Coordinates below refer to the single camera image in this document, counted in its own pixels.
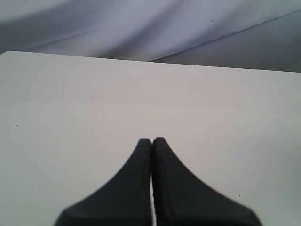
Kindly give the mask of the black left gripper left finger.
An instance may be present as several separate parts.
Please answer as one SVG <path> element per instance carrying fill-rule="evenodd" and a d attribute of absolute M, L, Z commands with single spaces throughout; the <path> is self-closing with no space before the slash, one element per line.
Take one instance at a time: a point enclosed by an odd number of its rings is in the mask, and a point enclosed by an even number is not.
<path fill-rule="evenodd" d="M 57 226 L 150 226 L 151 141 L 140 139 L 124 166 L 100 189 L 64 209 Z"/>

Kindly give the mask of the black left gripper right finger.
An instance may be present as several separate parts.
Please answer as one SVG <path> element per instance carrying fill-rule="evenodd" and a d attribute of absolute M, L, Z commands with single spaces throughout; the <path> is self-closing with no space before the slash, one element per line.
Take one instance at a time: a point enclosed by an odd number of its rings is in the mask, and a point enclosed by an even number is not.
<path fill-rule="evenodd" d="M 167 141 L 152 143 L 152 189 L 158 226 L 260 226 L 252 209 L 198 179 Z"/>

